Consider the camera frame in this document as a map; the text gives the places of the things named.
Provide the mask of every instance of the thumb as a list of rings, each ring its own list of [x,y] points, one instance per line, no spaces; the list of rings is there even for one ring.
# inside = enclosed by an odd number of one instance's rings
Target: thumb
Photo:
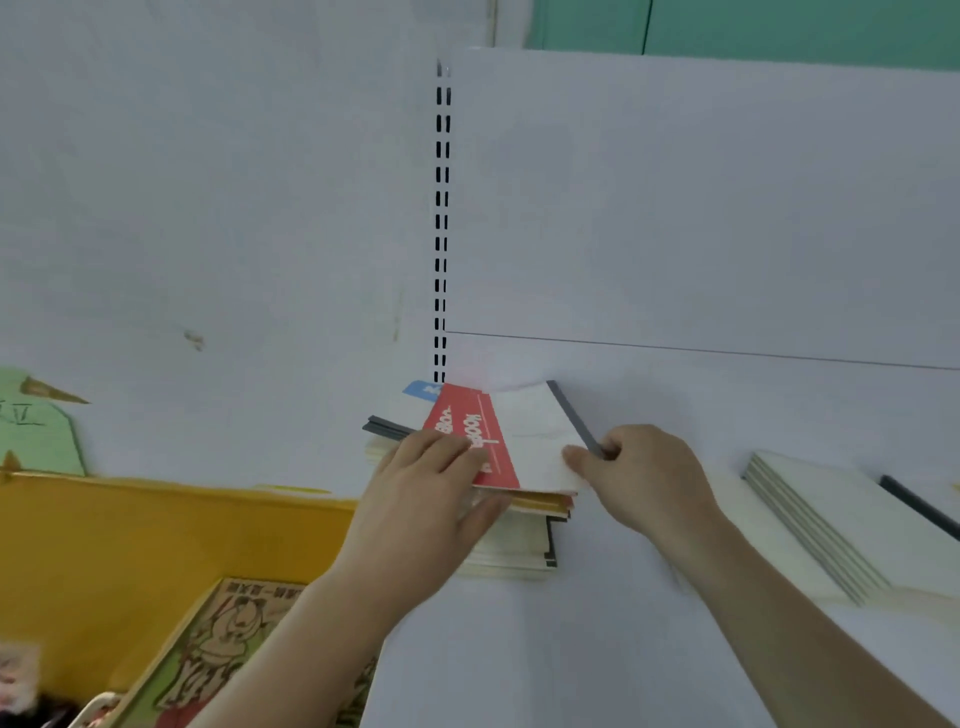
[[[564,462],[566,466],[593,485],[594,480],[600,477],[600,473],[607,463],[594,455],[586,448],[580,448],[576,445],[567,445],[564,448]]]
[[[460,520],[460,540],[463,542],[464,558],[467,558],[477,542],[490,530],[496,520],[510,507],[513,499],[504,494],[485,497],[474,505]]]

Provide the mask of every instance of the forearm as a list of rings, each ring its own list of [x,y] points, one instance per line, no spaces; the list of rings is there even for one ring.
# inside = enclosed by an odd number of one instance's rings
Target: forearm
[[[322,728],[394,625],[349,583],[311,584],[191,728]]]
[[[723,520],[675,563],[780,728],[950,723],[834,624]]]

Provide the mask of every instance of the blue tag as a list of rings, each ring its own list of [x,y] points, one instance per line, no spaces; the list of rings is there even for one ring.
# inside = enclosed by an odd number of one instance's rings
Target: blue tag
[[[419,397],[422,400],[437,401],[437,397],[440,396],[440,390],[443,388],[444,386],[442,384],[434,384],[433,382],[418,379],[417,381],[410,382],[407,388],[403,390],[403,394]]]

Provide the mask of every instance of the thin dark line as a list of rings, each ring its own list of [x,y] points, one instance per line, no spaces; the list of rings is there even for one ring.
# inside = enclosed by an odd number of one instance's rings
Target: thin dark line
[[[647,52],[647,37],[650,35],[650,18],[654,14],[654,0],[650,0],[650,7],[647,9],[647,24],[643,28],[643,45],[640,46],[640,55],[643,56]]]
[[[724,352],[720,349],[689,349],[687,347],[660,347],[653,344],[625,344],[620,341],[587,341],[585,339],[555,339],[550,336],[515,336],[507,333],[478,333],[476,331],[452,331],[463,336],[489,336],[494,339],[527,339],[529,341],[556,341],[562,344],[595,344],[602,347],[631,347],[632,349],[659,349],[665,352],[722,353],[727,356],[764,356],[771,359],[796,359],[797,361],[828,361],[836,364],[869,364],[872,367],[900,367],[901,369],[928,369],[934,372],[960,372],[960,367],[938,367],[932,364],[898,364],[892,361],[867,361],[864,359],[833,359],[825,356],[795,356],[788,353]]]

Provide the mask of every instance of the person's right hand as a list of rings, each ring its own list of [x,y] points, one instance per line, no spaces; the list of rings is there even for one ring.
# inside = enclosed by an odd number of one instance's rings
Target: person's right hand
[[[610,460],[577,446],[564,461],[596,491],[610,515],[670,555],[726,518],[693,450],[653,425],[621,425],[600,442]]]

